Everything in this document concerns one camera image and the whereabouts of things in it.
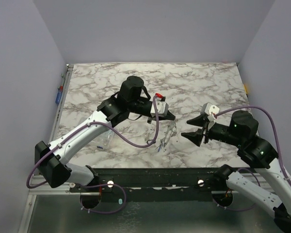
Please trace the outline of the silver protractor key organizer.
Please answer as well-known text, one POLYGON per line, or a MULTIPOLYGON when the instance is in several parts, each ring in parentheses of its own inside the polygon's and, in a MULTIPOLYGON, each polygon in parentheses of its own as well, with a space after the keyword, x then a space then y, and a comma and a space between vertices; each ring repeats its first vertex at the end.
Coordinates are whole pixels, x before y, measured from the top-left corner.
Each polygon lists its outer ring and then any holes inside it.
POLYGON ((177 125, 176 122, 173 121, 167 126, 167 129, 164 133, 164 137, 160 140, 159 146, 156 148, 157 152, 160 152, 162 149, 166 147, 169 143, 170 139, 177 135, 177 125))

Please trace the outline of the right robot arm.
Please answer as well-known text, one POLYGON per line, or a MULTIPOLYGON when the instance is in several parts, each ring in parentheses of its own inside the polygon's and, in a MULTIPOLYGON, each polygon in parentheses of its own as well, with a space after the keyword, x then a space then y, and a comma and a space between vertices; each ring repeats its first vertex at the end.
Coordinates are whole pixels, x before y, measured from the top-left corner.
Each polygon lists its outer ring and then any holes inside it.
POLYGON ((235 146, 237 155, 261 175, 273 189, 268 192, 245 178, 238 170, 222 165, 210 179, 210 185, 219 190, 226 187, 244 195, 273 217, 276 226, 291 233, 291 176, 283 166, 279 151, 256 135, 259 123, 248 111, 232 114, 228 126, 215 122, 213 113, 201 113, 187 124, 199 127, 196 132, 181 133, 196 146, 209 140, 235 146))

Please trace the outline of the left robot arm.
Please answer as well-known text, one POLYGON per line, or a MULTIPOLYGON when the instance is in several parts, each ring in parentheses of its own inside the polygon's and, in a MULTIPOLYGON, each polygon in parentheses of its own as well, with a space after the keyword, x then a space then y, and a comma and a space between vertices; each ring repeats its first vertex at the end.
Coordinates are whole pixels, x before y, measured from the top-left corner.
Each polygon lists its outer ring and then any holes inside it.
POLYGON ((156 142, 159 121, 174 121, 175 116, 168 110, 165 97, 155 94, 151 97, 144 81, 137 76, 129 76, 122 82, 120 90, 105 99, 97 109, 79 126, 59 139, 45 143, 40 141, 34 148, 34 169, 38 169, 45 182, 56 188, 65 182, 80 184, 90 192, 96 189, 98 175, 90 166, 78 166, 69 161, 89 142, 107 132, 113 131, 128 144, 140 148, 126 139, 115 127, 127 120, 131 113, 147 117, 156 122, 155 135, 146 142, 147 148, 156 142))

